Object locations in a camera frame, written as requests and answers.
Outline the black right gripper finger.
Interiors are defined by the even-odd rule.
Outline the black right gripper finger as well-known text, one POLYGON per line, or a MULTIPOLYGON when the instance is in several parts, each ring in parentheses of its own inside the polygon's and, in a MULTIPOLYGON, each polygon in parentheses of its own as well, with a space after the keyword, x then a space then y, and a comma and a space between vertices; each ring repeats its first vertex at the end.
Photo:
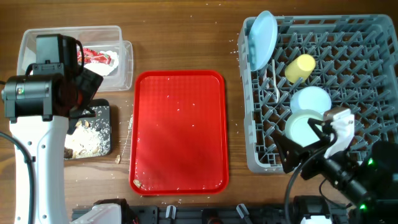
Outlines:
POLYGON ((326 134, 323 133, 322 127, 326 125, 324 121, 315 119, 315 118, 309 118, 307 121, 308 125, 311 127, 312 131, 316 134, 316 136, 322 140, 326 138, 326 134))
POLYGON ((283 171, 286 174, 292 172, 299 164, 299 145, 281 134, 274 133, 271 137, 277 146, 283 171))

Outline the green small plate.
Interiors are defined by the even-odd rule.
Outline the green small plate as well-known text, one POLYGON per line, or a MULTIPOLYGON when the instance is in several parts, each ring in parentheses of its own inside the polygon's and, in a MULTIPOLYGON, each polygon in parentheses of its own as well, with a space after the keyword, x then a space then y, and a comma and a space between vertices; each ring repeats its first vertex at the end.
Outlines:
POLYGON ((308 119, 322 120, 323 116, 313 110, 298 110, 293 113, 285 124, 285 135, 302 147, 320 140, 308 124, 308 119))

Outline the light blue bowl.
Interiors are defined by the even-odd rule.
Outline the light blue bowl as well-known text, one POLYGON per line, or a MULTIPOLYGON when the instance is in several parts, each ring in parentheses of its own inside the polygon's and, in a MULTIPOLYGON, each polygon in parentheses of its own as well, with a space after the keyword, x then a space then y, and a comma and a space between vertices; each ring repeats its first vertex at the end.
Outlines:
POLYGON ((312 110, 323 114, 331 109, 331 98, 324 89, 309 86, 292 95, 290 109, 292 113, 300 110, 312 110))

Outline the red snack wrapper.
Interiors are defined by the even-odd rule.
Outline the red snack wrapper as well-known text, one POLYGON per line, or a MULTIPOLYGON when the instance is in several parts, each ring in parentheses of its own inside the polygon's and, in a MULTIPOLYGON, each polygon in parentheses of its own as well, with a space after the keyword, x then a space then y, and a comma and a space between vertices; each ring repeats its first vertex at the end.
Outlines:
POLYGON ((106 52, 99 52, 91 50, 88 48, 83 48, 77 52, 77 58, 79 63, 89 64, 89 63, 102 63, 105 65, 110 65, 112 58, 106 52))

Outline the white napkin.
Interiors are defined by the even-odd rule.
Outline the white napkin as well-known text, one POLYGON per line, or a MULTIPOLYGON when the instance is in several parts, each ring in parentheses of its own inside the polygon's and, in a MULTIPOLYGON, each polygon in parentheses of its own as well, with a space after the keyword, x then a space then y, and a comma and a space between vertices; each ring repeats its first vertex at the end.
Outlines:
POLYGON ((119 56, 116 52, 113 51, 100 51, 100 53, 104 53, 110 56, 111 61, 107 65, 105 63, 88 63, 85 64, 85 68, 91 70, 92 72, 97 73, 103 77, 108 76, 111 72, 113 72, 119 66, 119 56))

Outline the yellow plastic cup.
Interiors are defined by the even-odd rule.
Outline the yellow plastic cup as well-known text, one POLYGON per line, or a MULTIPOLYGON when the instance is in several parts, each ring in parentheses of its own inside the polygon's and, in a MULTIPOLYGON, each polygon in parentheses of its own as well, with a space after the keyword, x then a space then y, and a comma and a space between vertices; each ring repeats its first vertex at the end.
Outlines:
POLYGON ((285 69, 285 77, 291 83, 295 83, 302 78, 303 83, 311 75, 315 66, 316 61, 311 55, 300 55, 293 62, 287 65, 285 69))

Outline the brown food scraps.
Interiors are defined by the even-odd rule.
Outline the brown food scraps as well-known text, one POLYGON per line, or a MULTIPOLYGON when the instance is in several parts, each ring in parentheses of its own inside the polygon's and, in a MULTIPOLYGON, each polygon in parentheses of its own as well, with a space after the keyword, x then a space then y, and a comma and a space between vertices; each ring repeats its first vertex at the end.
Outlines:
POLYGON ((73 134, 67 134, 64 159, 84 159, 108 155, 111 149, 111 126, 104 119, 79 120, 73 134))

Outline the light blue dinner plate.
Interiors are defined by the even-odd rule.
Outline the light blue dinner plate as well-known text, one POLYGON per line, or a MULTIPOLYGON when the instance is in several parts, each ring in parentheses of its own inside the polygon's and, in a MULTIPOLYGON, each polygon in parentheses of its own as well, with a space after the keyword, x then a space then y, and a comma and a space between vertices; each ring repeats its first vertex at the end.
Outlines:
POLYGON ((261 12, 254 20, 249 35, 249 62, 251 71, 265 67, 272 57, 277 42, 277 21, 269 11, 261 12))

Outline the white plastic fork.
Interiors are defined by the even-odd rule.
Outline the white plastic fork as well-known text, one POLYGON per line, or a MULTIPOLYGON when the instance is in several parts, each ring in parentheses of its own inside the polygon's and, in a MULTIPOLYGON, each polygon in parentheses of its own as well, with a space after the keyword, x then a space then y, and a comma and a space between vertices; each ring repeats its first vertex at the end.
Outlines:
POLYGON ((266 69, 264 70, 264 73, 262 75, 262 84, 265 85, 265 89, 269 88, 269 84, 268 84, 268 81, 267 81, 267 70, 266 69))

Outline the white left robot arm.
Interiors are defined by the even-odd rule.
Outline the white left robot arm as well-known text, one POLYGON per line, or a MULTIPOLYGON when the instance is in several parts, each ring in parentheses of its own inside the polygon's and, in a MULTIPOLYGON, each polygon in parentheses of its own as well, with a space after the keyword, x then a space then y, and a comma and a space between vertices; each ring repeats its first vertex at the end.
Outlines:
POLYGON ((110 63, 63 34, 35 39, 35 60, 1 92, 16 157, 16 223, 68 223, 64 162, 111 151, 111 107, 95 98, 103 75, 90 63, 110 63))

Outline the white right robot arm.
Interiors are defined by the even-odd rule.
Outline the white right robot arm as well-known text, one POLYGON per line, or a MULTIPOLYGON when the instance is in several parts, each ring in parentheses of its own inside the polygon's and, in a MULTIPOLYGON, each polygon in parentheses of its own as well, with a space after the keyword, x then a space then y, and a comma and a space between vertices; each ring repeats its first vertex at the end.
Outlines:
POLYGON ((298 176, 308 180, 324 176, 355 207, 349 212, 351 223, 397 223, 397 144, 377 141, 362 164, 349 158, 354 121, 345 118, 309 119, 318 141, 301 146, 280 135, 273 136, 285 173, 292 176, 285 190, 284 209, 289 223, 307 221, 309 206, 295 201, 290 209, 290 193, 298 176))

